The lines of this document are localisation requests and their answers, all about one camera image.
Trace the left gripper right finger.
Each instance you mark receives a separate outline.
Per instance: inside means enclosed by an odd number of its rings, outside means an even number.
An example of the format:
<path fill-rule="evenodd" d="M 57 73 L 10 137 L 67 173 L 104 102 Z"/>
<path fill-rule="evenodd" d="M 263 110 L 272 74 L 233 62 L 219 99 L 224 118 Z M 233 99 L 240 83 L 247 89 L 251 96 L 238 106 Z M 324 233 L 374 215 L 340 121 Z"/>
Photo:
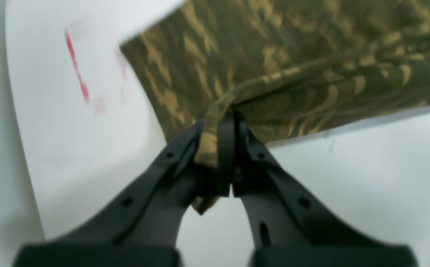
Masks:
<path fill-rule="evenodd" d="M 406 245 L 386 245 L 357 231 L 285 171 L 233 114 L 237 174 L 255 251 L 251 267 L 415 267 Z"/>

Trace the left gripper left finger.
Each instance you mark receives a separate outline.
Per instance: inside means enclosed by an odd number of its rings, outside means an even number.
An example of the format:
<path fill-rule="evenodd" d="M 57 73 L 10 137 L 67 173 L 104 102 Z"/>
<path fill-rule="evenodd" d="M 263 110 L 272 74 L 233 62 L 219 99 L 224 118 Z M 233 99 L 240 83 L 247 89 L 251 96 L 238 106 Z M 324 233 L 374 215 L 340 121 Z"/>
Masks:
<path fill-rule="evenodd" d="M 93 218 L 54 241 L 24 246 L 15 267 L 180 267 L 175 243 L 186 209 L 197 198 L 230 194 L 236 120 L 217 133 L 220 169 L 196 164 L 205 119 L 166 145 L 148 169 Z"/>

